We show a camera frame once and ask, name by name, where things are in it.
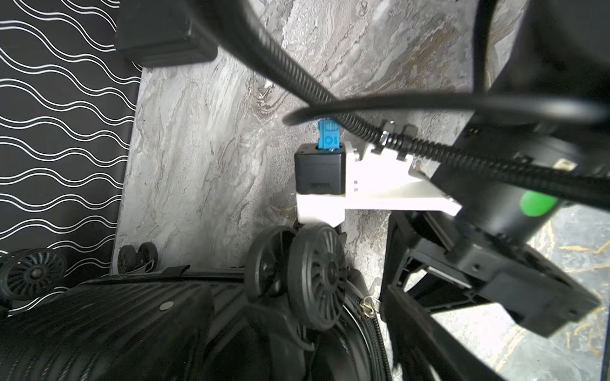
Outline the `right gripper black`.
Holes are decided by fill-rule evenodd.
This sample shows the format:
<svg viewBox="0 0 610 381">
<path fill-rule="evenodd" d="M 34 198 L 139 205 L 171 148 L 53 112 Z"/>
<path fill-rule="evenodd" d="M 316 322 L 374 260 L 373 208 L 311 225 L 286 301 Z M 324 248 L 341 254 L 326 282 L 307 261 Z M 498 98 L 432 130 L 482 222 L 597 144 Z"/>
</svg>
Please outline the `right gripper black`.
<svg viewBox="0 0 610 381">
<path fill-rule="evenodd" d="M 404 292 L 418 271 L 425 276 Z M 382 285 L 382 317 L 404 380 L 502 379 L 430 314 L 498 303 L 517 325 L 548 338 L 600 306 L 530 245 L 442 212 L 390 214 Z"/>
</svg>

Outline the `black hard-shell suitcase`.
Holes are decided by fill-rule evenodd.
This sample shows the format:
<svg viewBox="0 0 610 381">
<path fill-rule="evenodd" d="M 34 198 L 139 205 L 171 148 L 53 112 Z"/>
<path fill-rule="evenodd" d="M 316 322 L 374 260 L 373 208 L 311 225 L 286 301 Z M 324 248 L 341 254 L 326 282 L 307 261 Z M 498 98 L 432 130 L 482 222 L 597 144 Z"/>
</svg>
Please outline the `black hard-shell suitcase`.
<svg viewBox="0 0 610 381">
<path fill-rule="evenodd" d="M 1 323 L 4 380 L 389 380 L 337 230 L 266 229 L 243 269 L 111 276 Z"/>
</svg>

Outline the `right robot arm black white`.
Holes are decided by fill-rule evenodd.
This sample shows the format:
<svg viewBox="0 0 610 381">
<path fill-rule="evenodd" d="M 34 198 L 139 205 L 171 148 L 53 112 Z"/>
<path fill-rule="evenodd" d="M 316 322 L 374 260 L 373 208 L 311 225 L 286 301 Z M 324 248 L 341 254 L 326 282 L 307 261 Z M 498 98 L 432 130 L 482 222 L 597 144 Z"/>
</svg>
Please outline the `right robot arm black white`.
<svg viewBox="0 0 610 381">
<path fill-rule="evenodd" d="M 490 303 L 549 337 L 600 300 L 529 245 L 573 204 L 609 208 L 609 4 L 532 1 L 512 52 L 486 86 L 493 1 L 473 32 L 473 92 L 411 99 L 424 109 L 469 110 L 452 145 L 389 141 L 436 161 L 432 183 L 455 215 L 393 211 L 381 289 L 394 362 L 406 380 L 496 380 L 434 314 Z"/>
</svg>

